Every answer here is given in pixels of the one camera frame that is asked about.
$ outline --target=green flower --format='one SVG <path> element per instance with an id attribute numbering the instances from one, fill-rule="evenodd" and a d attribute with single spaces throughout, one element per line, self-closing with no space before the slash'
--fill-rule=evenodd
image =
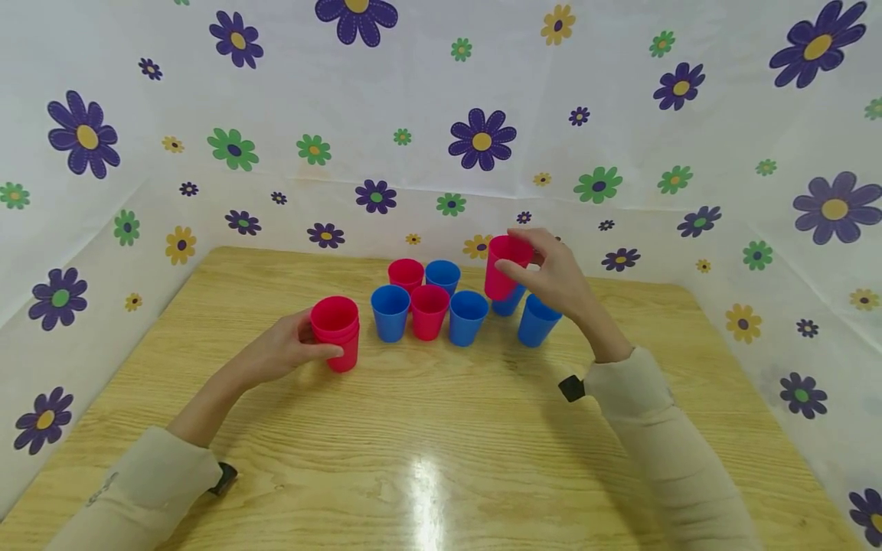
<path id="1" fill-rule="evenodd" d="M 744 263 L 753 270 L 765 270 L 766 264 L 772 263 L 772 248 L 766 246 L 766 242 L 751 241 L 743 251 Z"/>
<path id="2" fill-rule="evenodd" d="M 410 143 L 410 132 L 406 128 L 399 128 L 392 139 L 398 145 L 407 145 Z"/>
<path id="3" fill-rule="evenodd" d="M 582 203 L 594 201 L 599 205 L 606 199 L 616 196 L 616 186 L 622 183 L 622 176 L 616 176 L 618 168 L 612 167 L 609 171 L 604 167 L 597 167 L 591 175 L 583 174 L 579 177 L 580 185 L 572 190 L 581 193 L 579 200 Z"/>
<path id="4" fill-rule="evenodd" d="M 459 193 L 445 193 L 443 197 L 438 198 L 438 205 L 435 208 L 441 211 L 444 216 L 455 217 L 466 210 L 465 204 L 466 199 Z"/>
<path id="5" fill-rule="evenodd" d="M 133 211 L 122 209 L 119 212 L 119 216 L 114 218 L 114 223 L 116 224 L 116 229 L 113 230 L 113 236 L 119 238 L 119 244 L 122 246 L 133 245 L 135 240 L 141 236 L 141 233 L 138 231 L 141 223 L 135 220 L 135 213 Z"/>
<path id="6" fill-rule="evenodd" d="M 778 163 L 771 159 L 761 160 L 757 165 L 757 174 L 768 176 L 778 169 Z"/>
<path id="7" fill-rule="evenodd" d="M 671 44 L 676 42 L 673 31 L 661 31 L 661 34 L 653 38 L 653 45 L 649 47 L 649 51 L 653 53 L 653 57 L 664 57 L 670 52 Z"/>
<path id="8" fill-rule="evenodd" d="M 322 137 L 318 134 L 312 138 L 309 134 L 303 134 L 303 141 L 297 142 L 297 147 L 300 148 L 300 156 L 309 161 L 311 165 L 318 163 L 323 167 L 325 161 L 331 159 L 329 153 L 331 144 L 323 142 Z"/>
<path id="9" fill-rule="evenodd" d="M 882 98 L 877 98 L 870 102 L 870 105 L 863 108 L 863 116 L 867 117 L 871 121 L 875 121 L 876 119 L 882 116 Z"/>
<path id="10" fill-rule="evenodd" d="M 25 205 L 31 204 L 30 196 L 31 192 L 25 191 L 20 183 L 7 182 L 5 186 L 0 186 L 0 203 L 6 203 L 8 209 L 25 208 Z"/>
<path id="11" fill-rule="evenodd" d="M 214 148 L 214 158 L 227 160 L 230 170 L 241 168 L 245 172 L 251 171 L 251 163 L 258 164 L 260 160 L 254 151 L 254 142 L 242 139 L 239 130 L 230 129 L 229 134 L 220 128 L 214 129 L 214 136 L 208 137 L 208 144 Z"/>
<path id="12" fill-rule="evenodd" d="M 456 61 L 466 61 L 472 56 L 472 45 L 468 43 L 468 38 L 458 38 L 452 45 L 453 48 L 450 55 Z"/>
<path id="13" fill-rule="evenodd" d="M 673 167 L 670 172 L 661 175 L 661 182 L 658 183 L 658 187 L 661 188 L 661 193 L 675 195 L 677 190 L 681 190 L 689 185 L 689 179 L 692 178 L 692 173 L 689 172 L 690 168 L 691 167 L 680 168 L 680 165 L 677 165 Z"/>

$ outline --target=wooden table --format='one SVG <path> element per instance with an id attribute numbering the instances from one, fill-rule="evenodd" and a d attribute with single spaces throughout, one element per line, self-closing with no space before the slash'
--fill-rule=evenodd
<path id="1" fill-rule="evenodd" d="M 41 549 L 144 428 L 164 426 L 225 360 L 278 317 L 346 294 L 362 313 L 358 366 L 303 367 L 246 395 L 213 446 L 238 481 L 201 498 L 162 549 L 666 548 L 596 403 L 557 389 L 592 360 L 575 326 L 563 320 L 528 349 L 519 313 L 491 314 L 468 349 L 409 331 L 383 344 L 369 297 L 386 265 L 213 251 L 0 526 L 0 547 Z M 689 293 L 592 283 L 655 353 L 769 549 L 859 548 Z M 482 270 L 463 270 L 461 288 L 480 290 Z"/>

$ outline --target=floral backdrop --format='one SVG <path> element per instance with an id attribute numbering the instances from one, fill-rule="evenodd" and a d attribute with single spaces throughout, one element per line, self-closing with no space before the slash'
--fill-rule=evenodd
<path id="1" fill-rule="evenodd" d="M 212 248 L 480 265 L 540 225 L 690 289 L 882 546 L 878 2 L 8 8 L 0 514 Z"/>

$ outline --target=sleeve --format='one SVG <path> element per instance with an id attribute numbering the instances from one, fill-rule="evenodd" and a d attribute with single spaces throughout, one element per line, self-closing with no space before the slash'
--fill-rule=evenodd
<path id="1" fill-rule="evenodd" d="M 585 389 L 646 479 L 676 549 L 762 549 L 735 484 L 647 350 L 592 365 Z"/>
<path id="2" fill-rule="evenodd" d="M 46 551 L 150 551 L 220 477 L 210 450 L 150 427 Z"/>

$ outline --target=blue cup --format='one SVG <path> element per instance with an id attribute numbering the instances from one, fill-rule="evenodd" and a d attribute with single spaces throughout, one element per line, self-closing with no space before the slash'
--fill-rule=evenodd
<path id="1" fill-rule="evenodd" d="M 456 346 L 475 342 L 478 330 L 490 307 L 487 299 L 475 291 L 459 291 L 450 300 L 450 341 Z"/>
<path id="2" fill-rule="evenodd" d="M 527 297 L 524 314 L 520 318 L 518 340 L 524 345 L 536 348 L 549 336 L 562 314 L 542 304 L 535 294 Z"/>
<path id="3" fill-rule="evenodd" d="M 370 296 L 370 306 L 374 309 L 377 334 L 383 342 L 398 342 L 404 336 L 407 324 L 407 310 L 410 308 L 410 293 L 404 287 L 383 285 Z"/>
<path id="4" fill-rule="evenodd" d="M 460 283 L 460 267 L 450 260 L 432 260 L 426 265 L 426 285 L 437 285 L 453 296 Z"/>
<path id="5" fill-rule="evenodd" d="M 511 314 L 514 314 L 514 310 L 518 309 L 520 299 L 524 296 L 525 291 L 527 291 L 526 287 L 518 285 L 514 288 L 512 294 L 504 301 L 493 301 L 493 311 L 496 312 L 497 316 L 502 317 L 508 317 Z"/>

